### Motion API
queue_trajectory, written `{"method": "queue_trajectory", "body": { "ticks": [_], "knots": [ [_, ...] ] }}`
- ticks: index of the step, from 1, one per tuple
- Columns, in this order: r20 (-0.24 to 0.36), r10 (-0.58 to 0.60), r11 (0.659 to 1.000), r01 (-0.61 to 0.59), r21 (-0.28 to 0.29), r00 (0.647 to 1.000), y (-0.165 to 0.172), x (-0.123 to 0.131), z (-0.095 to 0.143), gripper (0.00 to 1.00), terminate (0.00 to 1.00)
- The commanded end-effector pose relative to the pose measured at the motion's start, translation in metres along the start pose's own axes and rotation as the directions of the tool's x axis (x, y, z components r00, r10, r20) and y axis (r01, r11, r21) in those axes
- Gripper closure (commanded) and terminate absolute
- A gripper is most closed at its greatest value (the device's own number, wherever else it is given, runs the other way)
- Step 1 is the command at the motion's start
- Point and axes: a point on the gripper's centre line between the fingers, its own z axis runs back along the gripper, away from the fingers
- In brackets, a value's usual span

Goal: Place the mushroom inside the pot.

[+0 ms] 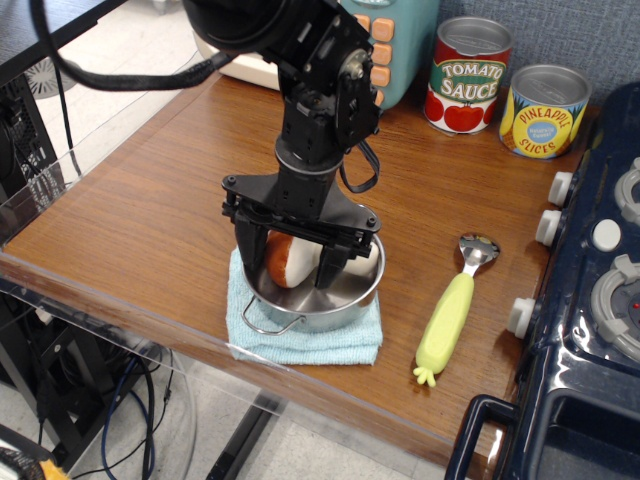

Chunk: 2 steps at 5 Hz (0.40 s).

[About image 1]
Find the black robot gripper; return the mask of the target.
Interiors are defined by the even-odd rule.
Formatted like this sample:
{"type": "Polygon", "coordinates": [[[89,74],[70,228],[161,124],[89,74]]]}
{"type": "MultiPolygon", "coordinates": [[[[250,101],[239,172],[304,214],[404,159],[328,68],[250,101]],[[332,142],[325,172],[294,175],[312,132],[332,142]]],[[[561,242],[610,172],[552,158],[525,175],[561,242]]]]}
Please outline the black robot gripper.
{"type": "Polygon", "coordinates": [[[321,244],[316,288],[329,288],[352,258],[367,257],[373,234],[380,229],[376,214],[349,200],[337,177],[352,193],[376,185],[380,162],[369,145],[357,148],[373,176],[360,185],[348,182],[344,157],[337,150],[316,163],[307,163],[288,144],[275,148],[279,171],[270,175],[228,175],[223,214],[235,225],[236,243],[244,266],[258,269],[264,260],[269,231],[280,231],[321,244]]]}

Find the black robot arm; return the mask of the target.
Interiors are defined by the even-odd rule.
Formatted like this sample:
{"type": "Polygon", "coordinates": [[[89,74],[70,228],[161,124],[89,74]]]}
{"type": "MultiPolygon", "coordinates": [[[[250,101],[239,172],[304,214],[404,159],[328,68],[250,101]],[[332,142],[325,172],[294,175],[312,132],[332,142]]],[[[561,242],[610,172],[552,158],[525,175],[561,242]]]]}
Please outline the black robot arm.
{"type": "Polygon", "coordinates": [[[195,32],[216,61],[255,53],[278,70],[284,102],[272,175],[223,180],[223,212],[235,226],[247,269],[263,262],[267,237],[279,231],[321,246],[315,284],[329,287],[348,261],[367,257],[378,217],[350,195],[372,187],[349,183],[344,157],[358,149],[373,170],[368,145],[381,109],[371,83],[373,48],[366,30],[335,1],[189,1],[195,32]]]}

